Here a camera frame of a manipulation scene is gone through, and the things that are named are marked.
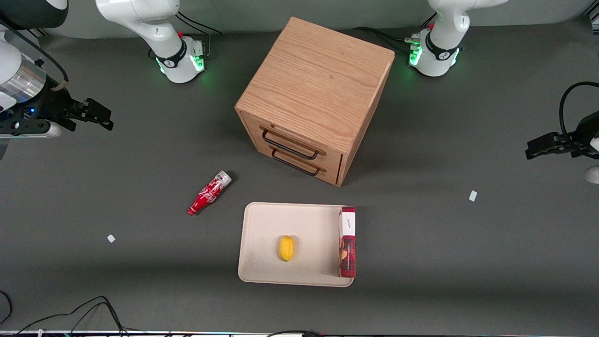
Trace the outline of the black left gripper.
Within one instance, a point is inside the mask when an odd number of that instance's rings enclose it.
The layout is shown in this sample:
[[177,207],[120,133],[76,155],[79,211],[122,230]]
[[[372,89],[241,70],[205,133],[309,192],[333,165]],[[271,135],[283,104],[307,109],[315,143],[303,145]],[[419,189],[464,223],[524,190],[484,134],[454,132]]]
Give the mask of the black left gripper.
[[595,111],[584,117],[578,123],[578,133],[569,133],[570,141],[564,134],[547,133],[527,142],[526,159],[532,160],[537,156],[551,154],[570,154],[583,156],[580,146],[583,144],[586,153],[598,157],[599,112]]

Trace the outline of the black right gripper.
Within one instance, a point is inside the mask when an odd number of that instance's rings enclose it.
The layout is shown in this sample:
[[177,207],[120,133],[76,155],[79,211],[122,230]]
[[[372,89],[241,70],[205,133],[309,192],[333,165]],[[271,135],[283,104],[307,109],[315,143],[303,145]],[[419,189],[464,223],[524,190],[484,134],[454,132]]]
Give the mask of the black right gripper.
[[2,123],[13,117],[21,119],[43,119],[59,124],[69,132],[74,132],[76,121],[99,124],[112,131],[111,110],[92,98],[79,102],[71,97],[68,90],[43,91],[27,102],[17,102],[15,98],[1,93]]

